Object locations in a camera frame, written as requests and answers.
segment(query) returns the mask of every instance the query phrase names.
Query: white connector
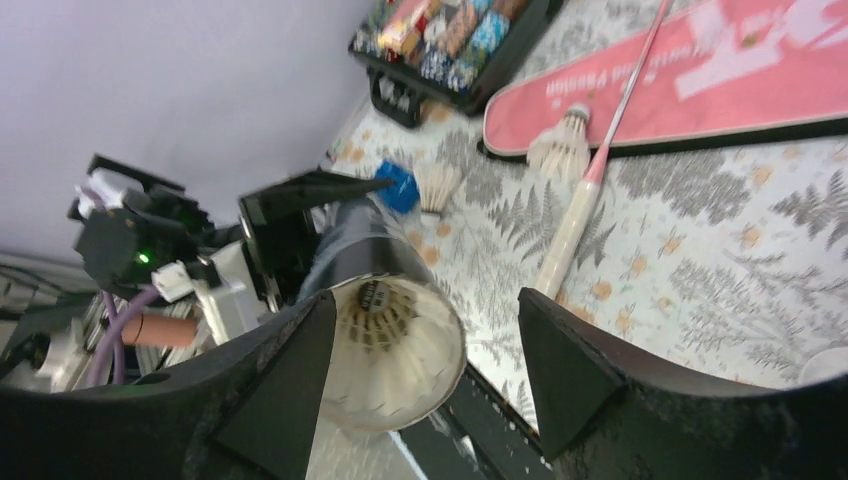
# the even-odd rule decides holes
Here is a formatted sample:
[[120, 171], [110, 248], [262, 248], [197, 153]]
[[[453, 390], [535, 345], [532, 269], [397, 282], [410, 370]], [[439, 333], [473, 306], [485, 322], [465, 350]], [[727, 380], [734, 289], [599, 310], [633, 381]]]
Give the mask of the white connector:
[[153, 281], [153, 286], [159, 291], [159, 295], [171, 303], [194, 291], [194, 285], [183, 262], [165, 265], [153, 272], [150, 279]]
[[236, 281], [208, 290], [205, 284], [196, 282], [194, 291], [217, 345], [259, 327], [255, 293], [244, 283]]
[[192, 292], [203, 309], [206, 325], [217, 345], [259, 326], [258, 317], [268, 311], [256, 295], [256, 288], [242, 252], [242, 242], [234, 242], [211, 257], [222, 284], [209, 288], [205, 281], [192, 280], [182, 262], [168, 264], [151, 275], [153, 286], [168, 302]]
[[[91, 172], [85, 187], [96, 193], [107, 209], [123, 207], [128, 190], [144, 191], [138, 180], [101, 168]], [[77, 194], [80, 200], [77, 210], [83, 218], [88, 218], [97, 207], [92, 199], [82, 193], [82, 187], [77, 187]]]

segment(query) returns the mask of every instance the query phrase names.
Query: black plastic frame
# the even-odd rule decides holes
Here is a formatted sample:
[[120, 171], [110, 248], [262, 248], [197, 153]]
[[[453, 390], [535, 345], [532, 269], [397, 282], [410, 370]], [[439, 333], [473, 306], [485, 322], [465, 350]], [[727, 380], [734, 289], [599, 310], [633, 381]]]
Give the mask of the black plastic frame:
[[[542, 461], [538, 433], [471, 364], [435, 414], [399, 433], [428, 478], [554, 479]], [[465, 436], [474, 446], [473, 460], [460, 443]]]
[[[565, 0], [530, 0], [467, 93], [459, 93], [428, 80], [404, 63], [392, 63], [358, 52], [353, 48], [353, 39], [348, 45], [348, 52], [367, 67], [374, 108], [400, 125], [409, 129], [421, 126], [421, 105], [426, 99], [452, 105], [462, 113], [474, 116], [483, 113], [489, 98], [512, 80], [564, 3]], [[408, 110], [393, 106], [380, 97], [377, 86], [384, 76], [409, 95]]]

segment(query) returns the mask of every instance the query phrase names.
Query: blue object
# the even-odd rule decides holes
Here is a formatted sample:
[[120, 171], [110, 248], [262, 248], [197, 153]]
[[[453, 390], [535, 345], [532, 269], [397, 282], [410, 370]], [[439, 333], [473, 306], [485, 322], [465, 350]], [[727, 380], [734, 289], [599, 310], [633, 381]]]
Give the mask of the blue object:
[[418, 203], [418, 184], [415, 177], [403, 167], [383, 160], [374, 178], [390, 178], [395, 181], [391, 187], [377, 190], [377, 196], [389, 208], [405, 215]]
[[474, 30], [469, 43], [491, 55], [495, 53], [508, 31], [509, 20], [498, 12], [490, 11], [483, 17], [477, 30]]

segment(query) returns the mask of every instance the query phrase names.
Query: white wall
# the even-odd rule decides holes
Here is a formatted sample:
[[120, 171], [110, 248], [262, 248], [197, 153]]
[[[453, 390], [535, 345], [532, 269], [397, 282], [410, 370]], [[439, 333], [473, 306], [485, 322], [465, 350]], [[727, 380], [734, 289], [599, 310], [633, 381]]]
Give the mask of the white wall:
[[216, 220], [322, 158], [361, 101], [374, 0], [3, 0], [0, 252], [78, 261], [65, 219], [97, 151]]

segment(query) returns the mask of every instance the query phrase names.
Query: pink racket cover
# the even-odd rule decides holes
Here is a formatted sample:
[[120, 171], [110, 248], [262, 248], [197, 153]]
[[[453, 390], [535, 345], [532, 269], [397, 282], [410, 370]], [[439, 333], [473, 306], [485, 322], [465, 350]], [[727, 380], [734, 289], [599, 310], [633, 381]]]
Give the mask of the pink racket cover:
[[[486, 147], [522, 155], [577, 102], [600, 144], [646, 35], [495, 94]], [[669, 18], [651, 52], [614, 146], [848, 118], [848, 0], [707, 0]]]

